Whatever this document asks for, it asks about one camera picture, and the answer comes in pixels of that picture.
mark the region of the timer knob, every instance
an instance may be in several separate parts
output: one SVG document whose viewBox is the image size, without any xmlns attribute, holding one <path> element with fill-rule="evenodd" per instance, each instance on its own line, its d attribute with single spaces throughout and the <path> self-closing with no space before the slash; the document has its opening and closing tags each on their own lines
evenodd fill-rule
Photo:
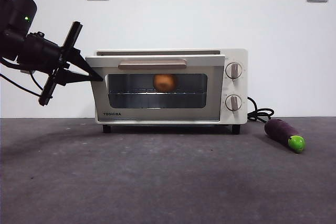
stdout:
<svg viewBox="0 0 336 224">
<path fill-rule="evenodd" d="M 237 62 L 232 62 L 225 68 L 226 75 L 231 79 L 237 79 L 242 75 L 242 66 Z"/>
<path fill-rule="evenodd" d="M 242 100 L 239 96 L 232 94 L 225 100 L 226 107 L 231 111 L 237 111 L 242 106 Z"/>
</svg>

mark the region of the bread roll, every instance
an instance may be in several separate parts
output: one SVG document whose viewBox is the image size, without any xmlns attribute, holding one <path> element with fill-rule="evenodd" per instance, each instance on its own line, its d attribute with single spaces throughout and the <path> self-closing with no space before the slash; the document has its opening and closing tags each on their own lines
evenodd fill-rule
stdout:
<svg viewBox="0 0 336 224">
<path fill-rule="evenodd" d="M 153 85 L 157 92 L 171 92 L 176 89 L 177 78 L 174 74 L 156 74 L 153 79 Z"/>
</svg>

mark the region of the eggplant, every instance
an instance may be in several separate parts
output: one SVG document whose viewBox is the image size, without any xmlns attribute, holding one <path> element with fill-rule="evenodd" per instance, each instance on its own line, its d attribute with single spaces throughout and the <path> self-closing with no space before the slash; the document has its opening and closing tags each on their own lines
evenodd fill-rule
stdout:
<svg viewBox="0 0 336 224">
<path fill-rule="evenodd" d="M 268 120 L 265 132 L 271 139 L 293 149 L 296 153 L 301 153 L 306 145 L 300 133 L 281 119 Z"/>
</svg>

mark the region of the black cable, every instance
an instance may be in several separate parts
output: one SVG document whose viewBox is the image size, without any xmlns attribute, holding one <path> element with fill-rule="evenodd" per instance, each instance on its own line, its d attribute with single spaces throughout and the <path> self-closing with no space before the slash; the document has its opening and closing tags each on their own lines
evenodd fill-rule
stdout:
<svg viewBox="0 0 336 224">
<path fill-rule="evenodd" d="M 254 105 L 254 111 L 247 114 L 247 119 L 251 121 L 259 120 L 259 121 L 262 121 L 263 123 L 266 123 L 267 121 L 260 117 L 267 117 L 268 119 L 271 119 L 271 116 L 274 115 L 273 109 L 269 109 L 269 108 L 258 109 L 256 102 L 251 97 L 248 97 L 247 99 L 250 100 Z"/>
<path fill-rule="evenodd" d="M 34 92 L 32 92 L 32 91 L 30 91 L 30 90 L 28 90 L 28 89 L 26 89 L 26 88 L 20 86 L 19 84 L 15 83 L 15 82 L 12 81 L 11 79 L 5 77 L 2 73 L 0 73 L 0 77 L 4 78 L 6 81 L 9 81 L 11 84 L 17 86 L 19 89 L 22 89 L 22 90 L 24 90 L 24 91 L 26 91 L 26 92 L 28 92 L 28 93 L 30 93 L 30 94 L 33 94 L 33 95 L 36 95 L 37 97 L 40 97 L 39 94 L 34 93 Z"/>
<path fill-rule="evenodd" d="M 30 77 L 32 78 L 32 80 L 33 80 L 33 82 L 36 84 L 36 86 L 39 88 L 39 89 L 41 89 L 41 90 L 43 90 L 43 88 L 38 84 L 38 82 L 35 80 L 35 78 L 34 78 L 34 76 L 33 76 L 33 72 L 32 71 L 29 71 L 29 73 L 30 73 Z"/>
<path fill-rule="evenodd" d="M 13 64 L 5 60 L 3 57 L 0 57 L 0 62 L 6 67 L 18 69 L 18 70 L 26 70 L 26 71 L 39 70 L 41 71 L 43 69 L 43 65 Z"/>
</svg>

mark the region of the oven foot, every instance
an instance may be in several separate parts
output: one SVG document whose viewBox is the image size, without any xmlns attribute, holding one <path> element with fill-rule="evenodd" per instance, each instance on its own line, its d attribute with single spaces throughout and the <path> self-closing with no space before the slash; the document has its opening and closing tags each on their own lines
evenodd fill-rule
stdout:
<svg viewBox="0 0 336 224">
<path fill-rule="evenodd" d="M 104 133 L 111 133 L 111 126 L 108 124 L 103 124 L 103 132 Z"/>
<path fill-rule="evenodd" d="M 232 134 L 239 135 L 240 133 L 240 124 L 233 124 L 232 125 Z"/>
</svg>

